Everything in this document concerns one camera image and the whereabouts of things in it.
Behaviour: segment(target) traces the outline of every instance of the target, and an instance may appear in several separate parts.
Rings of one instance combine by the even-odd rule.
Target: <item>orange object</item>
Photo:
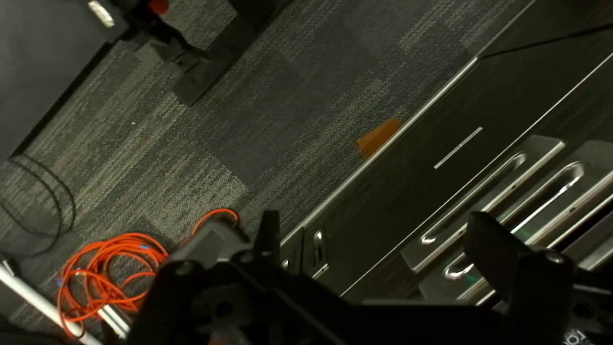
[[[364,157],[378,153],[401,128],[399,117],[382,123],[378,128],[359,138],[359,151]]]
[[[217,207],[202,215],[190,228],[184,241],[205,226],[211,218],[230,220],[240,226],[240,215],[230,207]],[[83,326],[89,320],[98,320],[98,310],[111,305],[117,310],[136,314],[144,301],[148,287],[134,289],[140,280],[154,280],[157,268],[169,259],[169,251],[154,238],[142,232],[125,232],[104,241],[92,241],[73,253],[60,270],[58,310],[62,320],[77,322]],[[125,278],[113,278],[113,264],[121,263],[123,268],[133,263],[136,272],[121,274]]]

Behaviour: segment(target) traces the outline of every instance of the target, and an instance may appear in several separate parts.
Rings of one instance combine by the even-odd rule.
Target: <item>coiled orange cord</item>
[[[180,245],[192,240],[205,222],[217,217],[240,226],[240,215],[234,209],[217,207],[192,224]],[[98,320],[98,310],[106,305],[136,314],[148,293],[148,287],[134,293],[138,287],[136,282],[144,284],[144,280],[152,280],[167,259],[169,251],[156,238],[142,232],[125,232],[111,240],[92,241],[81,247],[60,270],[58,310],[62,320],[83,326],[89,320]],[[140,268],[127,276],[115,272],[119,270],[119,264],[136,264]]]

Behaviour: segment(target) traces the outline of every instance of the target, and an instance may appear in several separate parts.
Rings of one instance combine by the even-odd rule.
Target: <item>white pipe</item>
[[[100,19],[102,25],[106,25],[108,29],[115,27],[113,15],[98,0],[90,0],[89,8]]]
[[[41,310],[44,316],[48,316],[54,324],[62,326],[62,316],[60,310],[56,309],[56,305],[52,305],[48,299],[44,299],[37,289],[33,289],[29,284],[25,284],[23,280],[20,280],[18,276],[12,274],[12,270],[8,270],[4,264],[0,264],[0,282],[4,286],[8,286],[10,289],[14,289],[21,299],[25,299],[31,307],[35,307],[37,310]],[[102,341],[98,341],[94,335],[90,335],[87,330],[83,330],[79,324],[75,322],[66,322],[67,330],[75,335],[81,335],[79,341],[85,345],[102,345]]]
[[[102,307],[98,314],[117,333],[119,339],[129,339],[129,322],[123,320],[111,305]]]

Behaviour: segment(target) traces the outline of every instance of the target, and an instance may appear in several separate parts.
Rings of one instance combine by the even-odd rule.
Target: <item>black cable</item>
[[[46,174],[50,174],[60,186],[62,190],[66,192],[66,195],[69,197],[69,207],[71,207],[71,218],[69,218],[69,224],[66,226],[64,234],[71,232],[75,228],[75,222],[77,222],[77,199],[75,199],[75,194],[71,192],[71,188],[50,169],[46,167],[44,163],[21,153],[23,159],[27,159],[29,163],[37,165],[41,171],[44,171]]]
[[[69,217],[69,224],[66,226],[66,218],[64,218],[64,207],[62,207],[62,201],[60,197],[56,195],[54,188],[44,180],[43,174],[39,174],[37,171],[33,171],[31,167],[27,167],[25,163],[18,161],[18,159],[10,159],[10,163],[14,163],[16,167],[20,167],[23,172],[27,172],[29,176],[33,176],[37,182],[43,184],[43,188],[48,192],[52,203],[54,203],[54,209],[58,211],[58,228],[54,234],[46,234],[46,232],[37,232],[33,230],[31,226],[27,226],[23,220],[20,220],[20,217],[4,203],[0,203],[0,209],[12,218],[12,222],[31,234],[31,236],[39,236],[39,238],[50,238],[48,245],[35,251],[35,253],[27,253],[27,255],[18,255],[18,253],[4,253],[4,255],[10,255],[14,259],[37,259],[37,257],[43,257],[46,253],[50,253],[56,243],[60,241],[62,236],[69,234],[73,228],[75,228],[75,220],[77,220],[77,203],[75,203],[75,195],[73,192],[67,188],[67,184],[52,171],[48,169],[46,165],[43,165],[41,161],[29,157],[29,155],[21,155],[23,159],[27,159],[29,163],[37,165],[41,171],[44,171],[46,174],[50,174],[60,186],[62,190],[67,194],[69,197],[69,203],[71,203],[71,217]]]

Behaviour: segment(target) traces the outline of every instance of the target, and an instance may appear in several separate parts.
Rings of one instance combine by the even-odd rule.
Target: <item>dark floor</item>
[[[179,240],[215,205],[238,207],[246,228],[274,207],[292,230],[362,163],[359,136],[408,121],[525,4],[295,2],[194,107],[169,92],[179,71],[152,48],[117,44],[27,149],[73,190],[77,226],[50,255],[23,261],[25,274],[52,291],[52,274],[81,243],[131,228]],[[169,13],[198,44],[230,17],[213,0],[177,0]],[[10,163],[0,174],[2,199],[31,228],[52,228],[44,188]],[[6,247],[33,251],[37,238],[4,215],[0,226]],[[6,312],[37,326],[29,309]]]

